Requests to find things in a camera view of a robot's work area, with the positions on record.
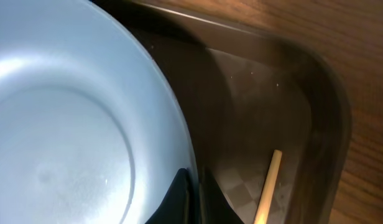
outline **wooden dowel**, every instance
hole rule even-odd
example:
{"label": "wooden dowel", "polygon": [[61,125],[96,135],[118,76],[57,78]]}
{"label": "wooden dowel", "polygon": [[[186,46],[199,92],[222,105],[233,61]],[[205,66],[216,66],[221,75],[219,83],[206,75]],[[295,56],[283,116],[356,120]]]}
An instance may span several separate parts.
{"label": "wooden dowel", "polygon": [[255,215],[254,224],[266,224],[270,204],[272,203],[277,174],[279,173],[281,156],[281,151],[274,151],[272,162],[270,163],[269,171],[267,173],[265,186],[262,191],[261,200],[259,201],[258,210]]}

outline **brown wooden surface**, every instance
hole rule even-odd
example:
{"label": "brown wooden surface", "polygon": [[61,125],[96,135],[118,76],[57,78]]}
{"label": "brown wooden surface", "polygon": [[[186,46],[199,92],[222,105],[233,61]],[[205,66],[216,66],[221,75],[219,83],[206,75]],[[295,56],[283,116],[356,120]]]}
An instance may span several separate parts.
{"label": "brown wooden surface", "polygon": [[159,0],[261,27],[320,53],[353,109],[330,223],[383,223],[383,0]]}

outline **brown tray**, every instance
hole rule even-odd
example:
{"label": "brown tray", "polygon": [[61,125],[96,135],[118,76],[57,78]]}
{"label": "brown tray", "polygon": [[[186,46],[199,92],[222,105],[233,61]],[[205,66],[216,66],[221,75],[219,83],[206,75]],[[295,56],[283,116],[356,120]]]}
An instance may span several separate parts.
{"label": "brown tray", "polygon": [[269,221],[328,223],[351,114],[343,87],[321,58],[265,31],[175,7],[95,2],[163,71],[199,169],[213,171],[236,212],[246,200],[259,200],[273,150],[280,149]]}

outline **checkered pattern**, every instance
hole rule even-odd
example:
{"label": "checkered pattern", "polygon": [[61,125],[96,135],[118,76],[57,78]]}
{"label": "checkered pattern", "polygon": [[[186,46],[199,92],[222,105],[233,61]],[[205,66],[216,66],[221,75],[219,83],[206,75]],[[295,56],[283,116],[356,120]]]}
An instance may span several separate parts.
{"label": "checkered pattern", "polygon": [[[254,221],[265,181],[264,171],[258,167],[255,169],[230,168],[217,170],[214,174],[226,200],[246,224]],[[278,224],[284,220],[291,188],[291,184],[281,185],[281,181],[277,181],[268,224]]]}

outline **wooden table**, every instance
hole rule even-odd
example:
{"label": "wooden table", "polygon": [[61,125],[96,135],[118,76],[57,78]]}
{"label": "wooden table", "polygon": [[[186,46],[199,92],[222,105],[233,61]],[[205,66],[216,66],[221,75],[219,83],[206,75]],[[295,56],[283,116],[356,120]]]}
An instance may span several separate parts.
{"label": "wooden table", "polygon": [[330,223],[383,223],[383,0],[158,0],[303,43],[338,72],[353,113]]}

